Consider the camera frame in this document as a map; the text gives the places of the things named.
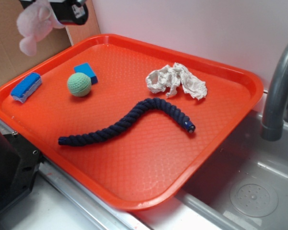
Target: blue rope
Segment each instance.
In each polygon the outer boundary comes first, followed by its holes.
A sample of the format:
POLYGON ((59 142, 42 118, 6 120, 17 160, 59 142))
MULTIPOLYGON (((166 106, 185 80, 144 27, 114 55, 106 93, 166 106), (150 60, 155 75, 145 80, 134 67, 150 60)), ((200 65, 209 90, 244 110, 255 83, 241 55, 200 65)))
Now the blue rope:
POLYGON ((189 133, 195 131, 195 125, 190 121, 190 118, 176 106, 160 98, 147 98, 144 101, 139 102, 127 115, 114 125, 88 134, 60 137, 59 145, 84 146, 104 142, 125 132, 142 114, 150 109, 164 111, 189 133))

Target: blue rectangular sponge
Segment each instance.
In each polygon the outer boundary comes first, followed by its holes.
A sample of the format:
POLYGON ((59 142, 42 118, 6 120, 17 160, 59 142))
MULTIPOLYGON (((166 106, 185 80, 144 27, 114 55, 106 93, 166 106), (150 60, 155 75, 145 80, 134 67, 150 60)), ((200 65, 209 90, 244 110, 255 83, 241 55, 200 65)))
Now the blue rectangular sponge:
POLYGON ((22 103, 34 93, 34 91, 41 85, 42 79, 38 73, 31 73, 25 77, 11 92, 11 96, 22 103))
POLYGON ((89 76, 92 85, 98 82, 96 74, 94 73, 94 71, 92 70, 92 68, 88 63, 83 63, 79 66, 74 67, 73 69, 75 70, 76 73, 84 73, 85 75, 89 76))

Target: paper towel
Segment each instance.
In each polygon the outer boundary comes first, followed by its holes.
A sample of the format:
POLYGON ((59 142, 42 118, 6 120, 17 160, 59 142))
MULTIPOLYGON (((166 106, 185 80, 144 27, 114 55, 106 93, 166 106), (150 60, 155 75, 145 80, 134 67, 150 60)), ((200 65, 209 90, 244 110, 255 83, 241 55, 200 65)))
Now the paper towel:
POLYGON ((189 93, 192 98, 198 100, 207 95, 206 83, 199 80, 188 69, 179 63, 174 66, 164 66, 162 69, 152 71, 146 77, 146 84, 152 93, 164 92, 167 87, 170 88, 166 93, 167 98, 177 94, 176 88, 182 84, 183 91, 189 93))

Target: orange tray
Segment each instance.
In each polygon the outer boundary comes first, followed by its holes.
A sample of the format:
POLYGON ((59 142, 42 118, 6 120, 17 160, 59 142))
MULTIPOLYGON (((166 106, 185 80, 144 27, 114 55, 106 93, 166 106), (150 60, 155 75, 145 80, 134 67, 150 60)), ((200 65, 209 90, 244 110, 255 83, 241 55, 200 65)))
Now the orange tray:
POLYGON ((0 87, 0 119, 108 204, 141 210, 172 197, 247 115, 263 94, 254 74, 126 37, 88 38, 0 87), (88 62, 98 83, 83 98, 72 96, 67 79, 88 62), (174 62, 206 82, 197 101, 181 87, 167 99, 196 125, 188 134, 162 111, 144 114, 127 132, 102 144, 59 146, 60 136, 94 132, 119 121, 139 101, 160 97, 146 76, 174 62), (42 85, 22 104, 11 90, 31 72, 42 85))

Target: sponge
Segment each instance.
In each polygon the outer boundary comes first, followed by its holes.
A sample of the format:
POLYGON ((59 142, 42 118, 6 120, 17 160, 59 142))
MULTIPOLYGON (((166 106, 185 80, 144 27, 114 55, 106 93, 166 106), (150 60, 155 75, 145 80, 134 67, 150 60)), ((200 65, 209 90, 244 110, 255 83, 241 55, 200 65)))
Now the sponge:
POLYGON ((42 80, 38 73, 31 73, 23 79, 11 92, 11 96, 22 103, 34 93, 35 90, 42 84, 42 80))
POLYGON ((90 77, 92 85, 98 83, 97 76, 88 63, 83 63, 79 66, 75 66, 73 69, 76 73, 84 73, 88 77, 90 77))
POLYGON ((72 95, 84 97, 91 91, 91 79, 84 73, 74 73, 68 78, 67 87, 72 95))

